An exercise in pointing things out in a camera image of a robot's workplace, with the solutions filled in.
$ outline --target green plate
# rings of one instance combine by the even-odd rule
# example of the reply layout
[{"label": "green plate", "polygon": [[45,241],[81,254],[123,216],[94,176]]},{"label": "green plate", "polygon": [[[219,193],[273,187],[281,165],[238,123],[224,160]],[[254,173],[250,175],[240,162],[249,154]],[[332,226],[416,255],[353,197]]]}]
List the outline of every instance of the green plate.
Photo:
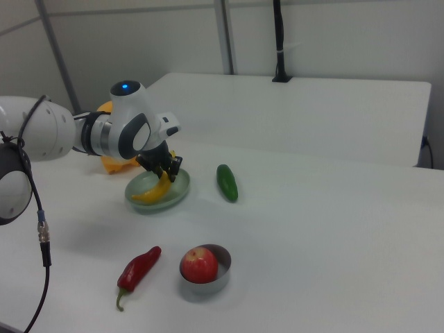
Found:
[{"label": "green plate", "polygon": [[155,203],[143,203],[131,198],[134,194],[141,194],[149,189],[152,189],[159,178],[152,172],[143,172],[137,177],[134,177],[125,188],[125,198],[130,204],[139,210],[159,210],[174,205],[178,201],[182,200],[189,190],[189,174],[180,169],[176,180],[171,184],[168,193],[159,201]]}]

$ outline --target cucumber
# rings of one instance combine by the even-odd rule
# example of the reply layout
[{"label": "cucumber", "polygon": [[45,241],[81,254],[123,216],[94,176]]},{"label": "cucumber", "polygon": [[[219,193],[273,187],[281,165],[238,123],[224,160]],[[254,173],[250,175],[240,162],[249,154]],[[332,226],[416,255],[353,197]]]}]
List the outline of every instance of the cucumber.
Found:
[{"label": "cucumber", "polygon": [[237,200],[237,185],[233,172],[226,164],[221,164],[216,171],[217,185],[223,195],[232,203]]}]

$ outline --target orange cloth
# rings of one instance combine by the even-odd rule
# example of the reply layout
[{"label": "orange cloth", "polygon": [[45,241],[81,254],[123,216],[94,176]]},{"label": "orange cloth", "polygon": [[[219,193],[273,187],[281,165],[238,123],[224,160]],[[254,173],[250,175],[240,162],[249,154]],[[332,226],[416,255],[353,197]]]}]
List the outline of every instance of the orange cloth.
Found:
[{"label": "orange cloth", "polygon": [[[101,106],[99,106],[97,111],[112,112],[112,101],[108,101],[102,104]],[[133,165],[135,167],[140,166],[140,164],[136,161],[136,157],[132,158],[131,160],[123,161],[116,160],[113,157],[109,156],[101,156],[100,159],[102,160],[102,164],[105,167],[106,172],[108,172],[109,174],[119,172],[125,165]]]}]

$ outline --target apple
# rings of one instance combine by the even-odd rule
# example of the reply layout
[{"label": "apple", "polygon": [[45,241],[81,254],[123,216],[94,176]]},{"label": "apple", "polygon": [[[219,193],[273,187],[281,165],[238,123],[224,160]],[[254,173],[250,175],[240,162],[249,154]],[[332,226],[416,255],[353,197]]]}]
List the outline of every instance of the apple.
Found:
[{"label": "apple", "polygon": [[193,283],[215,281],[217,266],[214,254],[202,246],[192,248],[185,253],[180,263],[183,277]]}]

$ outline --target white wall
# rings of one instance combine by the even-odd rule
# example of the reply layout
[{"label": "white wall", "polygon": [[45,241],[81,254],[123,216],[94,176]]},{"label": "white wall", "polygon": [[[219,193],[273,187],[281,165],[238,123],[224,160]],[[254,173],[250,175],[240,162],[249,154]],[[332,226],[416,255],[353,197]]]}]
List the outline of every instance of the white wall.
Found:
[{"label": "white wall", "polygon": [[145,87],[175,72],[224,74],[213,0],[46,0],[83,110],[109,100],[120,80]]},{"label": "white wall", "polygon": [[1,0],[0,96],[43,94],[72,110],[34,0]]},{"label": "white wall", "polygon": [[[274,75],[271,3],[230,0],[237,74]],[[430,82],[426,132],[435,167],[444,169],[443,0],[290,1],[282,16],[288,74]],[[427,151],[420,164],[429,164]]]}]

